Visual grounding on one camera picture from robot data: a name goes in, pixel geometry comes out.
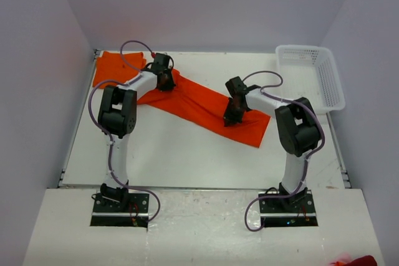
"basket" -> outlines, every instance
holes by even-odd
[[[277,71],[284,79],[282,97],[308,98],[317,114],[345,107],[337,66],[329,49],[280,45],[276,48],[276,55]]]

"orange cloth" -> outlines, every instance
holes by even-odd
[[[133,55],[136,54],[127,54],[125,57],[131,64],[138,66],[139,61],[134,64],[137,55]],[[124,68],[122,66],[123,60],[119,54],[104,52],[103,56],[97,59],[97,68],[100,67],[106,71],[98,75],[96,73],[96,84],[109,78],[125,82],[136,76],[137,71],[128,66]],[[123,76],[121,73],[111,74],[112,70],[117,67],[128,70],[129,76],[123,72]],[[270,117],[268,115],[252,110],[244,114],[241,124],[225,127],[223,114],[228,104],[228,97],[184,78],[177,70],[173,70],[172,74],[176,84],[173,91],[152,90],[142,96],[138,104],[149,104],[192,121],[231,140],[257,148],[260,147],[264,132],[269,124]]]

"gray wall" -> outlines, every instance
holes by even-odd
[[[0,7],[0,264],[19,266],[57,184],[92,51],[67,0]]]
[[[69,0],[93,47],[274,52],[319,45],[344,0]]]
[[[344,86],[347,106],[333,114],[344,161],[387,265],[399,261],[398,20],[399,0],[346,0],[322,43]]]

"black mounting plate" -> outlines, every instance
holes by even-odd
[[[148,227],[147,193],[128,193],[128,204],[122,207],[119,202],[94,194],[92,227]]]
[[[318,226],[313,195],[307,191],[303,196],[288,203],[283,199],[259,201],[261,224],[263,227],[315,227]]]

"table surface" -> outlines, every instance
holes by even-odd
[[[182,76],[228,95],[225,82],[257,70],[275,70],[274,54],[169,52]],[[275,83],[259,74],[248,84]],[[277,88],[271,91],[279,94]],[[94,95],[97,112],[102,90]],[[326,115],[319,120],[326,135],[325,147],[312,157],[307,177],[313,188],[344,188],[340,159],[335,150]],[[62,184],[99,186],[106,172],[104,135],[84,108]],[[278,186],[285,168],[286,152],[271,120],[261,147],[254,148],[210,132],[190,121],[140,105],[137,126],[128,144],[127,172],[130,184],[165,188],[264,189]]]
[[[94,189],[48,189],[24,266],[326,266],[340,254],[384,265],[359,189],[312,190],[318,227],[249,232],[243,223],[256,191],[156,191],[162,207],[148,231],[90,227]],[[150,214],[155,211],[150,198]],[[249,213],[259,225],[259,206]]]

